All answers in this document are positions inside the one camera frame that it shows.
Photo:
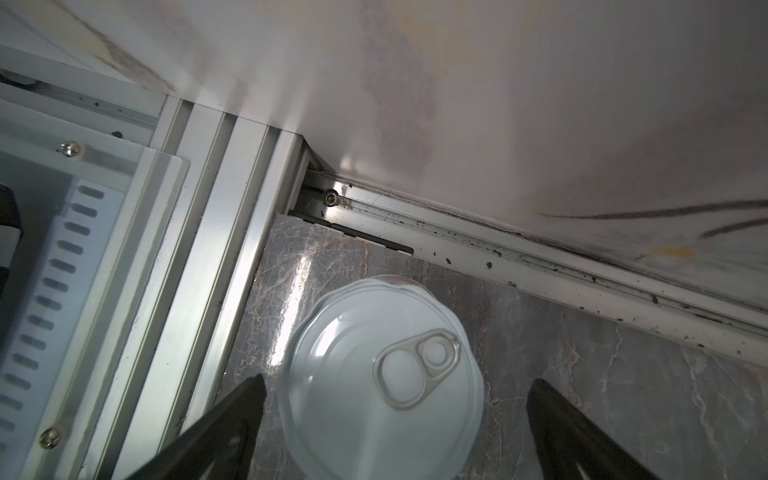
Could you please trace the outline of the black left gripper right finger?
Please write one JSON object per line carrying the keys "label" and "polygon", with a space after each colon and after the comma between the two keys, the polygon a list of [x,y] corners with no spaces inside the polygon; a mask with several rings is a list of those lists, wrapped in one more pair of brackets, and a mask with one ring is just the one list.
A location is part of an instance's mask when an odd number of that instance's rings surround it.
{"label": "black left gripper right finger", "polygon": [[533,381],[526,412],[545,479],[656,477],[545,380]]}

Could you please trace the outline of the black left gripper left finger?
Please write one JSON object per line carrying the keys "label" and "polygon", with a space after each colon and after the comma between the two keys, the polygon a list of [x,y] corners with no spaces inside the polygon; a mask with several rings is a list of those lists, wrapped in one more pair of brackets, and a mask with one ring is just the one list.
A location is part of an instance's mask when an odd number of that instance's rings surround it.
{"label": "black left gripper left finger", "polygon": [[248,378],[131,477],[247,478],[266,399],[264,378]]}

